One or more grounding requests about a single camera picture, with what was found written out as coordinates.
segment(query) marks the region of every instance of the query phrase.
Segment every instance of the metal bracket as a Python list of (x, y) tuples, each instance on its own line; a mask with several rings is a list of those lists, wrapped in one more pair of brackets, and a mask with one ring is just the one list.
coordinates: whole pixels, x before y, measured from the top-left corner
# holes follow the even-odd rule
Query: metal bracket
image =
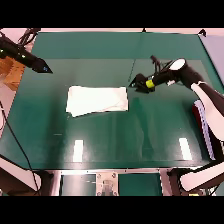
[(96, 196), (118, 196), (118, 173), (96, 174)]

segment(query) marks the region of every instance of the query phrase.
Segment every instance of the table top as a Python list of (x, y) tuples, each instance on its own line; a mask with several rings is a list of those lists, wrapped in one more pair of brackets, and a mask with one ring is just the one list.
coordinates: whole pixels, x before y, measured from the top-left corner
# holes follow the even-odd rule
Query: table top
[[(165, 84), (151, 94), (128, 88), (129, 111), (73, 118), (65, 112), (72, 85), (120, 87), (142, 72), (150, 75), (151, 55), (184, 57), (217, 91), (223, 86), (197, 35), (160, 33), (40, 33), (33, 54), (53, 74), (26, 68), (8, 117), (34, 169), (109, 169), (198, 166), (210, 161), (191, 106), (197, 96)], [(186, 138), (192, 160), (184, 160)], [(83, 162), (72, 161), (75, 140), (84, 141)], [(0, 153), (28, 168), (7, 127)]]

